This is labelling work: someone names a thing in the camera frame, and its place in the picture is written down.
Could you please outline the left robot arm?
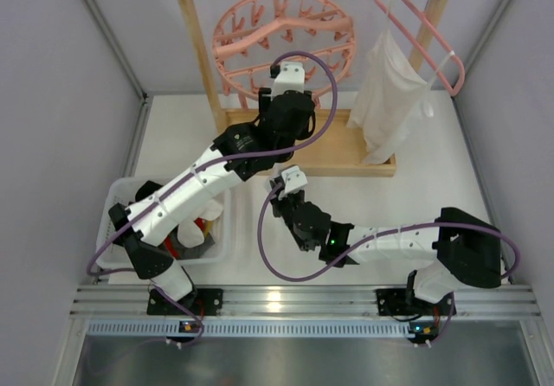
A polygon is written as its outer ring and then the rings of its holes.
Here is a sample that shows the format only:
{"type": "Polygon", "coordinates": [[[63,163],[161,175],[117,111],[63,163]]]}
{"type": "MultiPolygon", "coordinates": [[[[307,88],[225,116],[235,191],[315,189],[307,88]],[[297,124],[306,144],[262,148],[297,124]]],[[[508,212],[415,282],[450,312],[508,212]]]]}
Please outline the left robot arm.
{"type": "Polygon", "coordinates": [[[228,126],[189,169],[143,200],[111,207],[114,242],[124,248],[136,275],[188,306],[196,288],[164,247],[167,236],[220,193],[288,160],[294,144],[310,138],[314,127],[310,92],[287,90],[272,97],[264,89],[255,119],[228,126]]]}

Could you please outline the white sock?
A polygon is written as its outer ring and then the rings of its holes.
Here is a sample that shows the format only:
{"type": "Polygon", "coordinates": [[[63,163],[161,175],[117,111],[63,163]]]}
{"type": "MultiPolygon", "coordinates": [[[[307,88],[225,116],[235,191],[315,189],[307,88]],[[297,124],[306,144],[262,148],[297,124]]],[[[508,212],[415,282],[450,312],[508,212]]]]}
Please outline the white sock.
{"type": "Polygon", "coordinates": [[[185,248],[202,245],[222,212],[223,205],[217,200],[212,199],[206,202],[178,225],[178,242],[185,248]]]}

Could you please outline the pink round clip hanger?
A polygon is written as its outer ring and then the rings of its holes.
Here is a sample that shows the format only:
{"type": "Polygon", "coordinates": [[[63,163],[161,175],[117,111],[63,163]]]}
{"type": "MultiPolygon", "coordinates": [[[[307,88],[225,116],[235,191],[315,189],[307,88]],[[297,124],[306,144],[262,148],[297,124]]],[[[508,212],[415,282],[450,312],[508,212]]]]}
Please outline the pink round clip hanger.
{"type": "Polygon", "coordinates": [[[331,0],[241,0],[216,24],[211,49],[222,93],[246,109],[269,86],[278,56],[309,52],[340,82],[351,76],[357,44],[353,18],[331,0]]]}

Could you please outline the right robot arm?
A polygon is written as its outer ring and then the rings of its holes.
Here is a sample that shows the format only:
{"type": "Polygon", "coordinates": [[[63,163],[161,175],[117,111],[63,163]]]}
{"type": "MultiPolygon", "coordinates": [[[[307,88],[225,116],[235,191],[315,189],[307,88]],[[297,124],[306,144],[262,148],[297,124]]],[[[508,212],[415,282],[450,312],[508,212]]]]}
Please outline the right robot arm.
{"type": "Polygon", "coordinates": [[[342,268],[378,261],[403,261],[422,267],[407,277],[408,304],[437,304],[465,287],[500,286],[500,239],[497,230],[457,208],[444,208],[428,224],[400,228],[362,227],[332,220],[330,214],[306,201],[299,190],[278,190],[270,200],[302,251],[319,252],[327,265],[342,268]]]}

